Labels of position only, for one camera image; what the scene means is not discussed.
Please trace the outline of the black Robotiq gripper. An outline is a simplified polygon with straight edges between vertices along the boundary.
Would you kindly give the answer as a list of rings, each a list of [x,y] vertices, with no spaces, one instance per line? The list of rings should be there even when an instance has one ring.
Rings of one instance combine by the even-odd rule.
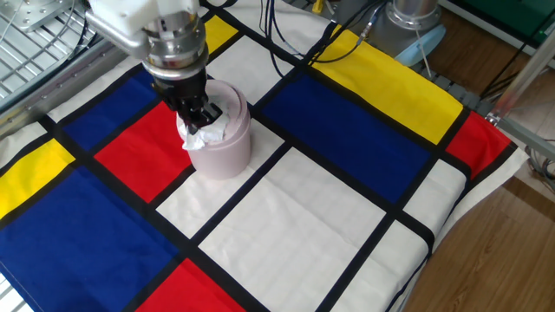
[[[223,113],[215,103],[208,101],[206,82],[204,69],[177,81],[153,78],[153,89],[172,111],[177,111],[191,135],[196,134],[200,126],[214,123]]]

